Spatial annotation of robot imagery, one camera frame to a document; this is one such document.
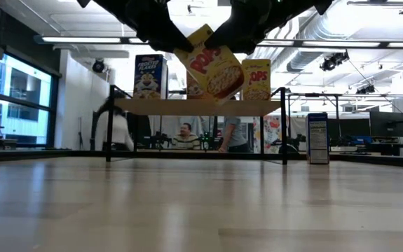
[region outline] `black pants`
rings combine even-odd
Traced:
[[[250,148],[248,147],[248,144],[242,144],[240,146],[233,146],[228,148],[229,153],[249,153]]]
[[[103,143],[103,150],[105,151],[107,149],[107,142]],[[124,143],[112,143],[111,145],[111,150],[113,151],[128,151],[128,147]]]

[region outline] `blue cereal box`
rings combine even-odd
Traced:
[[[163,55],[137,55],[133,99],[165,99],[167,60]]]

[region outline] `glass window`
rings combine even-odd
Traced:
[[[48,111],[0,100],[0,137],[18,144],[46,144]]]
[[[49,74],[13,57],[4,55],[4,58],[0,60],[1,95],[50,106],[51,82],[52,76]],[[16,108],[11,109],[13,115],[17,113],[16,110]]]

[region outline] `wooden shelf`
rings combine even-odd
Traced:
[[[116,99],[115,104],[143,116],[266,116],[280,108],[279,101],[227,101],[217,106],[208,100]]]

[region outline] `white wall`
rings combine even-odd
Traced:
[[[109,84],[74,60],[68,50],[61,52],[60,79],[57,101],[55,147],[79,150],[79,121],[83,149],[90,149],[92,113],[104,103]]]

